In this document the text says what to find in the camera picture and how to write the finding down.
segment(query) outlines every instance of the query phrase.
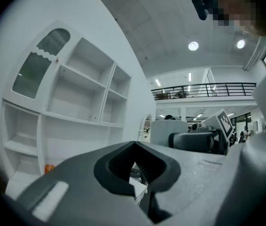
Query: balcony railing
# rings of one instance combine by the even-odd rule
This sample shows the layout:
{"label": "balcony railing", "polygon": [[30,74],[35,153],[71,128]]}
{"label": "balcony railing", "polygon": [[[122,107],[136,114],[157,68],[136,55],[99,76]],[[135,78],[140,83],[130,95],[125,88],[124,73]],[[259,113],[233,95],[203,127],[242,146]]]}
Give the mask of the balcony railing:
{"label": "balcony railing", "polygon": [[210,83],[153,89],[155,100],[192,97],[251,96],[256,83]]}

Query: ceiling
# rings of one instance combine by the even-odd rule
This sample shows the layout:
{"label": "ceiling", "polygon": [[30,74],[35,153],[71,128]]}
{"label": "ceiling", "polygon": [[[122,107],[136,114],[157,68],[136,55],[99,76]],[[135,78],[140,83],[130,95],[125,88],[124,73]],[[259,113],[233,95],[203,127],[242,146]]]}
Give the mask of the ceiling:
{"label": "ceiling", "polygon": [[[170,72],[155,76],[148,79],[151,89],[160,89],[172,86],[188,85],[188,84],[202,84],[206,69],[196,69],[196,70],[184,70],[177,72]],[[188,81],[188,74],[192,74],[192,80]],[[161,86],[158,86],[155,79],[158,79]]]}
{"label": "ceiling", "polygon": [[[257,106],[222,106],[222,107],[203,107],[203,108],[186,108],[186,119],[187,121],[190,121],[192,118],[197,117],[199,114],[203,114],[199,119],[196,121],[202,121],[203,119],[206,119],[212,115],[214,115],[216,112],[218,112],[221,109],[224,109],[226,114],[242,114],[243,112],[247,113],[249,110],[252,110],[256,108]],[[163,108],[163,109],[157,109],[156,110],[156,119],[157,120],[163,120],[162,117],[159,115],[172,115],[176,119],[178,119],[181,116],[181,109],[179,108]]]}
{"label": "ceiling", "polygon": [[[198,18],[191,0],[101,0],[131,44],[147,78],[188,68],[246,66],[258,38]],[[238,49],[243,38],[246,45]],[[188,44],[199,43],[197,51]]]}

